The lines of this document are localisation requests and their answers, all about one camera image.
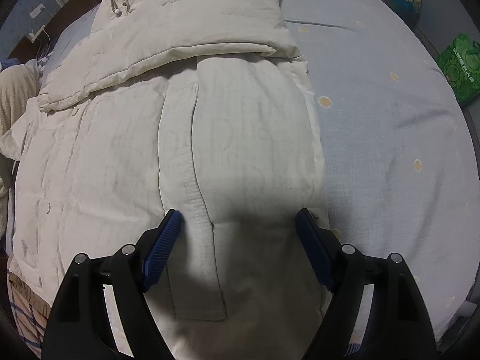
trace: metal screw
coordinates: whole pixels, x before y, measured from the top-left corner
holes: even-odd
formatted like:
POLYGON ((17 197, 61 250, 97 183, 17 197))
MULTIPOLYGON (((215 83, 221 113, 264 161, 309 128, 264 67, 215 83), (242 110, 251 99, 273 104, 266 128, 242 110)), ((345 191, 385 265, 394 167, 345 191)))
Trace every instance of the metal screw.
POLYGON ((344 252, 345 254, 353 254, 355 253, 355 248, 350 244, 345 244, 342 246, 342 252, 344 252))
POLYGON ((132 254, 135 251, 135 245, 128 244, 122 247, 121 252, 128 256, 129 254, 132 254))
POLYGON ((393 262, 395 263, 401 263, 403 261, 402 256, 400 256, 398 253, 393 253, 390 258, 392 259, 393 262))
POLYGON ((74 261, 76 264, 81 264, 81 263, 84 263, 86 259, 87 259, 87 256, 85 256, 83 253, 79 253, 78 255, 75 256, 74 261))

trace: blue wall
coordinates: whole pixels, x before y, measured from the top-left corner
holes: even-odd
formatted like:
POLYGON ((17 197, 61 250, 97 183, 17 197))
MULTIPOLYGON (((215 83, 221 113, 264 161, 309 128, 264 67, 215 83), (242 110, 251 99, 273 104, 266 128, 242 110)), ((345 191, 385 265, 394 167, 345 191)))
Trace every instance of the blue wall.
POLYGON ((30 17, 30 12, 40 3, 52 15, 60 9, 55 0, 18 0, 0 28, 0 59, 8 57, 22 36, 28 35, 32 29, 33 33, 37 33, 42 25, 50 21, 51 16, 45 11, 40 12, 35 19, 30 17))

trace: cream textured fabric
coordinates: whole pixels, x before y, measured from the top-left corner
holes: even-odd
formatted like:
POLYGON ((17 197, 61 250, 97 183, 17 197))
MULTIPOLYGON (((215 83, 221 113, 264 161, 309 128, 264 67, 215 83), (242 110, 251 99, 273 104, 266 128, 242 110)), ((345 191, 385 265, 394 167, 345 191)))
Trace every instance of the cream textured fabric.
MULTIPOLYGON (((39 71, 34 64, 19 64, 0 72, 0 136, 25 112, 27 100, 36 96, 39 88, 39 71)), ((0 166, 5 168, 0 174, 8 177, 11 166, 4 161, 0 166)), ((10 180, 0 178, 0 238, 7 227, 9 186, 10 180)))
MULTIPOLYGON (((0 139, 21 158, 13 254, 27 284, 52 304, 75 254, 112 254, 175 208, 185 226, 146 295, 174 356, 300 358, 323 290, 294 216, 328 220, 314 94, 278 0, 132 3, 43 93, 0 139)), ((129 352, 110 289, 107 308, 129 352)))

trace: bed sheet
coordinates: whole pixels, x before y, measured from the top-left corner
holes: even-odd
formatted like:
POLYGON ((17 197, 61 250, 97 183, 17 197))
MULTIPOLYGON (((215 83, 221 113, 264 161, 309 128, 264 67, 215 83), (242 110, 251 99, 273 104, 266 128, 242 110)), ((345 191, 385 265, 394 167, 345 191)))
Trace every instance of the bed sheet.
MULTIPOLYGON (((364 254, 401 253, 439 338, 479 263, 479 179, 464 118, 443 74, 380 0, 281 0, 318 99, 330 226, 364 254)), ((73 23, 52 71, 90 32, 73 23)), ((366 288, 357 332, 368 318, 366 288)))

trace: blue cloth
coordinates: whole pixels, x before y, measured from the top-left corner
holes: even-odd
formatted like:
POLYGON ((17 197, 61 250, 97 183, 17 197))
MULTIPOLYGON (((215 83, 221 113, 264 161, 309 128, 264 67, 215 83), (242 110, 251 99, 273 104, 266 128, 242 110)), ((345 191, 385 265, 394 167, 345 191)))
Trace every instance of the blue cloth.
POLYGON ((20 61, 16 58, 9 58, 6 59, 5 61, 0 61, 0 71, 4 71, 6 68, 9 68, 10 66, 15 66, 15 65, 21 65, 20 61))

